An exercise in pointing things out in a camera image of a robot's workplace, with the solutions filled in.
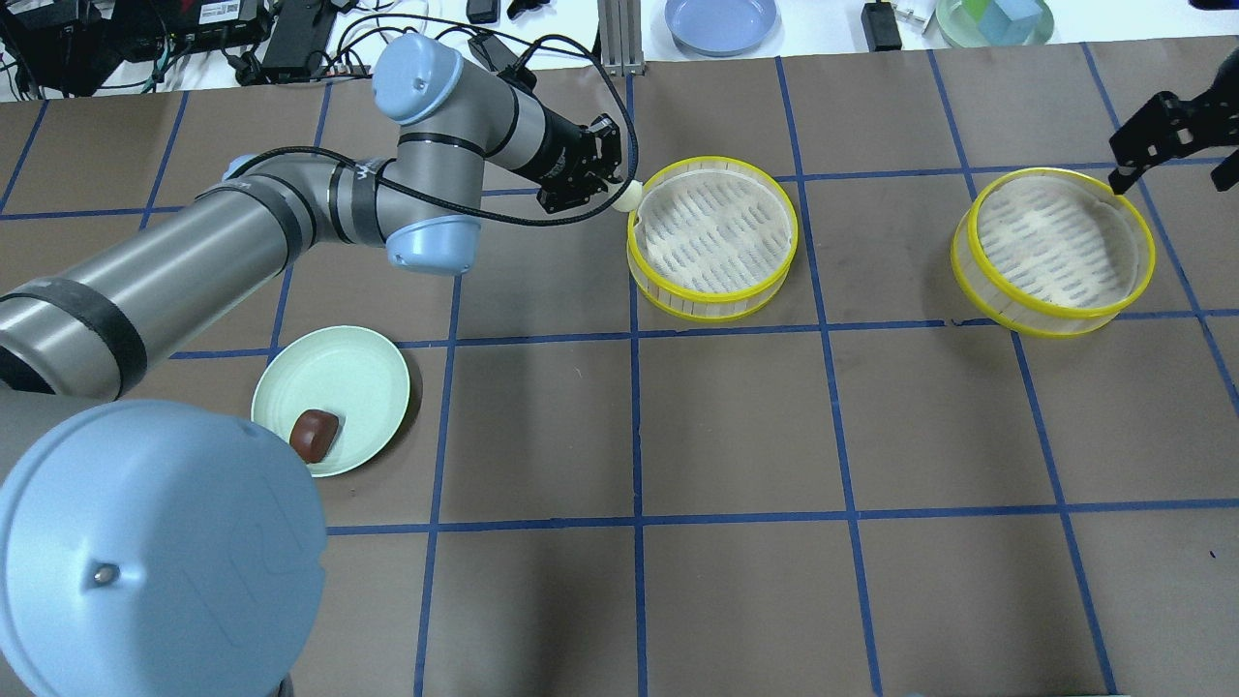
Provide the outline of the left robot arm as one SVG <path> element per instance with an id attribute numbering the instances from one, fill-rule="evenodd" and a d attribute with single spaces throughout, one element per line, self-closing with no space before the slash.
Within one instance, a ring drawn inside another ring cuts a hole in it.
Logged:
<path id="1" fill-rule="evenodd" d="M 444 230 L 452 207 L 543 218 L 506 197 L 563 177 L 571 137 L 608 113 L 628 155 L 624 85 L 585 71 L 541 78 L 553 104 L 460 51 L 445 92 L 404 37 L 370 82 L 332 93 L 243 93 L 249 128 L 274 106 L 292 137 L 318 106 L 321 131 L 375 145 L 353 167 L 306 146 L 249 165 L 182 210 L 5 222 L 2 279 L 2 693 L 274 696 L 313 635 L 327 582 L 327 516 L 430 515 L 439 401 L 450 392 L 453 259 L 430 274 L 393 234 Z M 266 363 L 328 323 L 374 322 L 400 349 L 411 401 L 375 458 L 387 470 L 313 479 L 287 442 L 252 422 Z"/>

